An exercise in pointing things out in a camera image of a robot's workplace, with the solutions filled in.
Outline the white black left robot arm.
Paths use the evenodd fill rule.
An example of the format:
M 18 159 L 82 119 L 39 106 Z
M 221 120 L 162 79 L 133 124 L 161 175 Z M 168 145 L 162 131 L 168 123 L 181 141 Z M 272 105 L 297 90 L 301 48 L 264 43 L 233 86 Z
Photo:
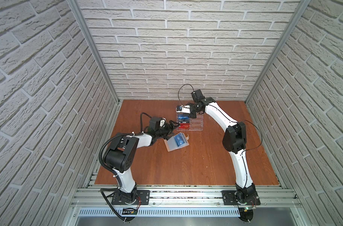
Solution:
M 166 122 L 164 118 L 153 117 L 146 131 L 118 133 L 103 144 L 99 151 L 99 162 L 114 174 L 121 192 L 132 194 L 137 187 L 130 169 L 136 150 L 152 146 L 160 138 L 170 139 L 179 126 L 175 121 Z

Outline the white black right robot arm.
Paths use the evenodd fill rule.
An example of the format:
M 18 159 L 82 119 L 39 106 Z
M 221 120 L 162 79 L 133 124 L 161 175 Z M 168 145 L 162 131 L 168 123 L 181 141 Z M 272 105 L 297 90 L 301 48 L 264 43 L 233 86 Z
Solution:
M 246 125 L 242 121 L 235 121 L 214 101 L 213 98 L 204 98 L 199 102 L 188 103 L 188 113 L 191 118 L 203 112 L 212 117 L 224 130 L 223 147 L 229 152 L 236 175 L 236 196 L 244 202 L 256 194 L 256 188 L 251 179 L 246 159 Z

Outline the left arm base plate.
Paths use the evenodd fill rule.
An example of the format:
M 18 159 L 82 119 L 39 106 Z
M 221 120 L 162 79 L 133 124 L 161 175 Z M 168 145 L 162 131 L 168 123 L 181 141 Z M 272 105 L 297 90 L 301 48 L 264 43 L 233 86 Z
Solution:
M 150 190 L 135 190 L 131 193 L 125 193 L 120 190 L 113 193 L 112 205 L 148 205 Z

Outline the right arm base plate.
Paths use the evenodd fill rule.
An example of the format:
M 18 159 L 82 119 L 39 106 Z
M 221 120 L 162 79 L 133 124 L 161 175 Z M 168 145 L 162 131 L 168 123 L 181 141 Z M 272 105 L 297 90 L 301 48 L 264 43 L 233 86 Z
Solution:
M 256 191 L 242 192 L 235 190 L 223 190 L 222 198 L 224 205 L 253 205 L 258 206 L 261 204 L 259 195 Z

